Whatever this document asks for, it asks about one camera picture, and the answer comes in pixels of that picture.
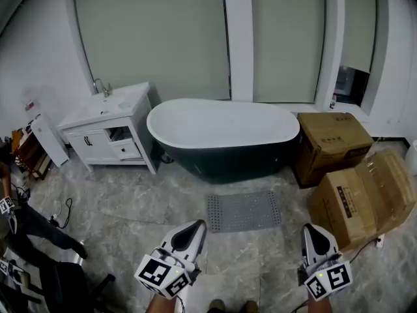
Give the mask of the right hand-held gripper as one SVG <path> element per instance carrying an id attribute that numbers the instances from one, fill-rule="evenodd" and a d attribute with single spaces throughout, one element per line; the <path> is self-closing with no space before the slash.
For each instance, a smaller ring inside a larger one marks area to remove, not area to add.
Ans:
<path id="1" fill-rule="evenodd" d="M 314 301 L 320 301 L 353 283 L 350 261 L 338 253 L 336 240 L 330 232 L 320 226 L 304 224 L 301 244 L 306 263 L 297 270 L 298 284 L 306 287 Z M 326 254 L 333 255 L 315 263 L 317 255 Z"/>

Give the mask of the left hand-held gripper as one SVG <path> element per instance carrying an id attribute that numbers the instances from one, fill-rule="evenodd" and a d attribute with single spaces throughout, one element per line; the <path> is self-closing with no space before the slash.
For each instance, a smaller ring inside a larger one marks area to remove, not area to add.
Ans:
<path id="1" fill-rule="evenodd" d="M 193 285 L 201 272 L 197 257 L 203 250 L 206 234 L 204 220 L 173 228 L 159 246 L 144 255 L 134 278 L 155 294 L 175 298 L 185 287 Z"/>

